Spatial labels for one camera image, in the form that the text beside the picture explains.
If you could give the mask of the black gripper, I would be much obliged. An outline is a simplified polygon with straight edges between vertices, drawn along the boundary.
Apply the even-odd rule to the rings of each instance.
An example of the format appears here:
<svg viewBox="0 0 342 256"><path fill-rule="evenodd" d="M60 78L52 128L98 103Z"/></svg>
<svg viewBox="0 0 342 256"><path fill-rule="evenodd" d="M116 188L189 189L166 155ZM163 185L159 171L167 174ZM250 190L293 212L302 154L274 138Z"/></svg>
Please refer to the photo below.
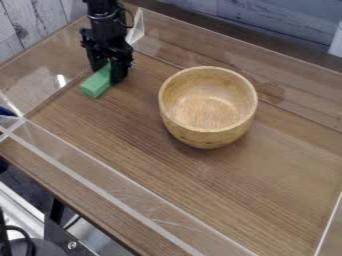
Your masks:
<svg viewBox="0 0 342 256"><path fill-rule="evenodd" d="M110 81L118 84L128 74L132 66L132 47L126 41L127 23L124 13L88 14L90 28L82 28L82 46L86 48L94 71L99 71L110 58Z"/></svg>

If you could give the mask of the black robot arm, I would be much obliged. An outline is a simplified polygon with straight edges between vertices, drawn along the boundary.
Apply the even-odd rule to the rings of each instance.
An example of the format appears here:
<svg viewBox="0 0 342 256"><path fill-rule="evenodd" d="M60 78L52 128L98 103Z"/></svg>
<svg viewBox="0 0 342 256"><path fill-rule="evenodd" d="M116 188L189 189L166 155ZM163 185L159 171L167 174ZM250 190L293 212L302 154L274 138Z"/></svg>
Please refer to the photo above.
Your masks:
<svg viewBox="0 0 342 256"><path fill-rule="evenodd" d="M119 0L83 0L91 27L80 29L82 47L86 49L94 71L110 65L110 82L118 84L128 75L134 61L134 48L127 42L128 10Z"/></svg>

